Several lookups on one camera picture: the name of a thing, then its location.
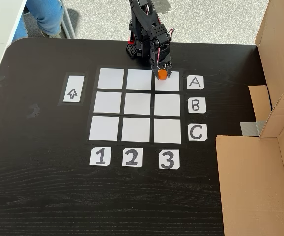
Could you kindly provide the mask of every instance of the cardboard box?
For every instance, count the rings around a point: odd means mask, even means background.
[[[250,87],[260,137],[216,138],[225,236],[284,236],[284,0],[269,1],[256,45],[273,110]]]

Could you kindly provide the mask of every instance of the person's leg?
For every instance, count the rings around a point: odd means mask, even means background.
[[[61,32],[63,8],[59,0],[27,0],[26,7],[42,32],[50,36]]]
[[[14,41],[16,41],[20,38],[27,38],[27,37],[28,37],[28,32],[25,28],[25,23],[24,23],[23,14],[22,14],[20,21],[18,23],[18,26],[15,30],[15,34],[14,34],[12,42],[14,42]]]

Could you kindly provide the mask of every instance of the arrow sign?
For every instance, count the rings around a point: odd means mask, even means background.
[[[73,99],[74,98],[74,96],[78,96],[77,95],[77,92],[75,92],[75,90],[74,89],[72,89],[67,95],[69,95],[70,96],[70,99]]]

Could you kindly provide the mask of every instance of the gray carpet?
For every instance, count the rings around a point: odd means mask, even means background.
[[[65,0],[79,39],[127,40],[128,0]],[[174,42],[253,44],[268,0],[153,0]],[[29,36],[41,37],[32,16]]]

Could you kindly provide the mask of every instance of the white paper square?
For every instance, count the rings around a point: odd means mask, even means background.
[[[179,91],[179,72],[173,71],[165,80],[155,79],[155,91]]]
[[[149,115],[151,110],[151,94],[126,93],[124,113]]]
[[[154,103],[154,114],[156,116],[180,116],[179,94],[156,94]]]
[[[101,68],[99,73],[99,89],[122,89],[124,69]]]
[[[205,141],[207,140],[206,124],[189,124],[188,125],[189,141]]]
[[[121,92],[97,92],[94,112],[120,113]]]
[[[130,142],[149,142],[150,119],[124,117],[121,140]]]
[[[155,119],[154,142],[180,144],[181,143],[180,120]]]
[[[128,70],[127,89],[129,90],[151,90],[151,70]]]
[[[143,165],[143,148],[127,147],[123,151],[122,166],[141,167]]]
[[[89,164],[92,166],[108,166],[111,163],[112,147],[94,147]]]
[[[205,97],[190,97],[188,99],[188,112],[205,113],[206,112]]]
[[[90,140],[111,140],[117,141],[119,117],[93,116]]]
[[[64,93],[64,102],[80,102],[84,76],[70,75]]]
[[[202,75],[188,75],[187,77],[187,89],[203,89],[204,78]]]
[[[160,169],[177,170],[180,167],[179,150],[162,150],[159,154]]]

